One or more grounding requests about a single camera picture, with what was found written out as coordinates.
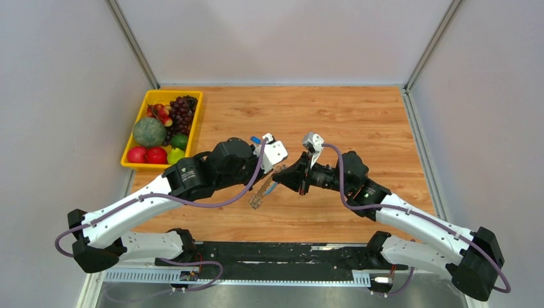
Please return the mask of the silver crescent key organizer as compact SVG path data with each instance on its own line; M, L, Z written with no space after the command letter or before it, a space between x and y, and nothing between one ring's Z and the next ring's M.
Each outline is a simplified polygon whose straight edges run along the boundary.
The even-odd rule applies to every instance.
M250 197L249 204L252 209L258 209L264 199L265 196L269 195L271 191L278 185L275 180L273 180L273 176L277 173L283 171L287 166L285 164L282 164L271 172L271 174L266 178L265 182L262 184L262 186L257 190L257 192Z

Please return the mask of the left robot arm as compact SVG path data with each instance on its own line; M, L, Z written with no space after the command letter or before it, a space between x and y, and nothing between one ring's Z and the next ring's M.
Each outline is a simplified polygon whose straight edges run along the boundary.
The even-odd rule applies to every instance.
M103 209L74 209L67 215L68 230L55 239L55 248L86 273L149 258L157 264L202 266L205 261L198 257L188 230L138 233L133 228L183 206L216 209L237 202L271 172L273 164L265 160L275 142L269 133L258 146L231 138L213 151L179 160L141 190Z

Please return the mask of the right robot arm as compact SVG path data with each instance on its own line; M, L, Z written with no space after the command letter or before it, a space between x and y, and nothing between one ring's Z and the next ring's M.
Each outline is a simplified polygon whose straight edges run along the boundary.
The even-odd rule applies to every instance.
M302 153L273 180L300 195L310 187L342 192L341 200L356 215L390 225L418 240L408 242L387 232L376 232L366 258L382 268L387 263L406 265L449 279L454 287L475 300L486 302L501 277L504 256L491 230L474 231L456 226L413 207L369 176L368 167L354 151L344 153L335 167L312 162Z

